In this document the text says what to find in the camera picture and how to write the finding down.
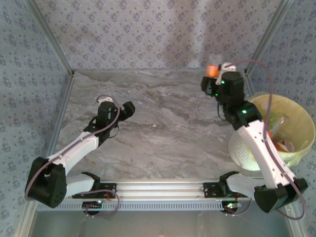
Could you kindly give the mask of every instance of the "blue floral wallpaper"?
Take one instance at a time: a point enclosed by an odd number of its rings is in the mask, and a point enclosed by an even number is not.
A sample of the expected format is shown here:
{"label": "blue floral wallpaper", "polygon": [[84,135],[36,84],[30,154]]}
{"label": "blue floral wallpaper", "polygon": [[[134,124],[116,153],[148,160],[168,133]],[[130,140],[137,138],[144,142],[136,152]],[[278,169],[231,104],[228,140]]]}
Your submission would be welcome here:
{"label": "blue floral wallpaper", "polygon": [[45,155],[67,76],[22,0],[0,1],[0,26],[0,237],[10,237],[31,163]]}
{"label": "blue floral wallpaper", "polygon": [[[272,38],[262,61],[272,70],[275,93],[284,95],[301,106],[316,123],[316,2],[297,0],[287,12]],[[251,76],[256,91],[268,91],[265,72],[256,67]],[[305,177],[309,188],[304,196],[308,204],[306,225],[316,236],[316,142],[309,154],[293,170]]]}
{"label": "blue floral wallpaper", "polygon": [[280,0],[37,0],[73,69],[251,57]]}

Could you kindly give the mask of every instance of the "purple cable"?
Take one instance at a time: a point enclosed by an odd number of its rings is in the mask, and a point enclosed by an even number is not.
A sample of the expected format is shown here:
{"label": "purple cable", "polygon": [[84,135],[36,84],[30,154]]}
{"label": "purple cable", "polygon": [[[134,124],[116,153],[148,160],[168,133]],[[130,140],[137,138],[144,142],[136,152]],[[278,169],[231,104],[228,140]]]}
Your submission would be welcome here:
{"label": "purple cable", "polygon": [[232,212],[232,214],[229,214],[230,216],[241,216],[241,215],[245,214],[250,209],[251,201],[252,201],[252,198],[250,199],[247,208],[244,211],[242,211],[241,213],[234,214],[234,212],[229,210],[229,208],[225,208],[225,210]]}
{"label": "purple cable", "polygon": [[[99,101],[100,97],[102,96],[106,96],[106,95],[100,95],[97,97],[97,102]],[[100,129],[100,130],[97,130],[95,132],[92,132],[86,136],[84,136],[82,139],[79,139],[77,140],[75,143],[73,143],[71,146],[69,146],[67,149],[65,149],[62,153],[60,153],[59,155],[57,155],[55,158],[52,158],[51,160],[49,160],[46,164],[44,164],[36,173],[35,175],[32,177],[32,179],[30,180],[26,190],[25,190],[25,193],[24,193],[24,198],[27,200],[27,201],[31,201],[33,199],[29,198],[28,197],[28,194],[29,194],[29,191],[31,189],[31,186],[33,185],[33,183],[35,182],[36,178],[39,176],[39,174],[44,170],[46,169],[46,167],[48,167],[50,164],[52,164],[54,161],[56,161],[57,159],[59,159],[60,156],[63,156],[65,153],[67,153],[70,149],[72,149],[73,147],[75,147],[78,143],[82,142],[83,140],[91,137],[91,136],[94,136],[95,134],[98,134],[100,132],[103,132],[107,129],[109,129],[111,126],[113,126],[113,124],[118,120],[119,118],[119,111],[120,111],[120,105],[119,103],[117,102],[117,100],[115,98],[112,98],[116,107],[118,108],[118,112],[117,112],[117,115],[115,116],[114,120],[106,127]]]}
{"label": "purple cable", "polygon": [[98,215],[98,216],[92,216],[92,215],[89,215],[89,214],[88,214],[88,209],[89,209],[89,207],[92,206],[92,205],[88,205],[88,206],[86,206],[86,208],[85,208],[85,213],[86,213],[87,217],[88,217],[88,216],[90,216],[90,217],[97,217],[97,218],[100,218],[100,217],[110,217],[110,216],[114,215],[115,213],[117,213],[117,211],[119,210],[119,203],[120,203],[119,196],[118,196],[118,194],[117,194],[116,192],[113,192],[113,191],[110,190],[110,189],[101,189],[101,190],[95,190],[95,191],[89,191],[89,192],[82,192],[82,193],[79,193],[79,194],[95,194],[95,193],[101,193],[101,192],[109,192],[109,193],[115,195],[115,197],[116,197],[117,200],[118,200],[118,204],[117,204],[116,208],[114,209],[114,211],[110,212],[109,214]]}
{"label": "purple cable", "polygon": [[272,160],[274,161],[274,163],[276,164],[276,166],[279,168],[279,170],[281,171],[281,173],[285,176],[285,178],[288,180],[288,182],[292,185],[293,189],[295,190],[295,192],[297,193],[297,195],[299,196],[302,205],[303,205],[303,212],[302,215],[300,217],[291,217],[288,216],[287,214],[281,212],[280,210],[277,210],[281,215],[287,217],[288,219],[291,220],[302,220],[305,218],[306,216],[306,211],[307,211],[307,206],[306,206],[306,201],[302,195],[302,193],[300,192],[300,190],[298,189],[298,187],[295,185],[295,183],[291,180],[291,178],[287,175],[287,173],[285,172],[285,170],[283,169],[282,165],[279,164],[277,158],[275,157],[275,155],[273,154],[270,145],[268,143],[267,140],[267,134],[268,134],[268,122],[269,122],[269,118],[270,118],[270,113],[271,113],[271,105],[272,105],[272,95],[273,95],[273,79],[272,79],[272,75],[270,73],[269,68],[262,62],[256,61],[256,60],[242,60],[242,61],[238,61],[235,63],[231,63],[229,65],[227,65],[225,68],[227,67],[231,67],[240,63],[255,63],[258,64],[260,66],[262,66],[268,73],[268,78],[270,80],[270,89],[269,89],[269,102],[268,102],[268,109],[267,109],[267,115],[266,115],[266,119],[265,119],[265,123],[264,123],[264,127],[263,127],[263,139],[265,142],[265,145],[267,147],[267,150],[272,158]]}

